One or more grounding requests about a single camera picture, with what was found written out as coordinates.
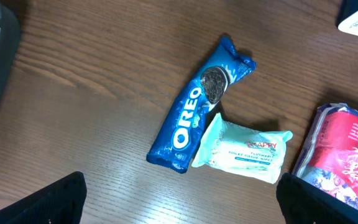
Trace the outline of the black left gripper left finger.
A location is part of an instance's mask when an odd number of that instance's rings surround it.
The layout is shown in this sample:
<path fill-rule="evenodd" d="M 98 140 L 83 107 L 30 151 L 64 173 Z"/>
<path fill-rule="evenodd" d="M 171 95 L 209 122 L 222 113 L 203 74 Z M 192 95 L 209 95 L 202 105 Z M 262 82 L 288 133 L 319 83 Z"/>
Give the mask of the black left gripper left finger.
<path fill-rule="evenodd" d="M 79 224 L 87 194 L 76 171 L 0 210 L 0 224 Z"/>

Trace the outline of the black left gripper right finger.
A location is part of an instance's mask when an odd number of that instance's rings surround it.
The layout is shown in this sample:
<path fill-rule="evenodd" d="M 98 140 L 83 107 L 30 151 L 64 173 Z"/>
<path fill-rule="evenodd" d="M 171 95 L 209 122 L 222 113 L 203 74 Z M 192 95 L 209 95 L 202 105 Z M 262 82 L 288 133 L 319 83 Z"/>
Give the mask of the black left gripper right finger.
<path fill-rule="evenodd" d="M 287 224 L 358 223 L 358 210 L 289 173 L 278 181 L 276 198 Z"/>

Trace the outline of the teal wet wipes pack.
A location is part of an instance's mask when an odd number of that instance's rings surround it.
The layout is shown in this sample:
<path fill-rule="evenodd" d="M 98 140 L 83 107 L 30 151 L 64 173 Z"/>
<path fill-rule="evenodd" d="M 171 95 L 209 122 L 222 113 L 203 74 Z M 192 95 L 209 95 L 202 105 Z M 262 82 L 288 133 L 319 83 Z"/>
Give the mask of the teal wet wipes pack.
<path fill-rule="evenodd" d="M 291 131 L 262 132 L 223 120 L 216 114 L 191 164 L 274 184 L 284 162 Z"/>

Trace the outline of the blue Oreo cookie pack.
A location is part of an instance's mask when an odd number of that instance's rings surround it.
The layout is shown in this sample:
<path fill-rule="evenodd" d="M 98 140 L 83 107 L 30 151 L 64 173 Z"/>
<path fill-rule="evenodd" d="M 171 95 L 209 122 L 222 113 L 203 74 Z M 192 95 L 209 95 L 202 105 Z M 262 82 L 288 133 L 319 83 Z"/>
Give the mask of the blue Oreo cookie pack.
<path fill-rule="evenodd" d="M 206 117 L 228 87 L 252 73 L 256 63 L 239 54 L 228 36 L 195 72 L 173 102 L 146 156 L 147 162 L 180 174 L 188 170 L 206 126 Z"/>

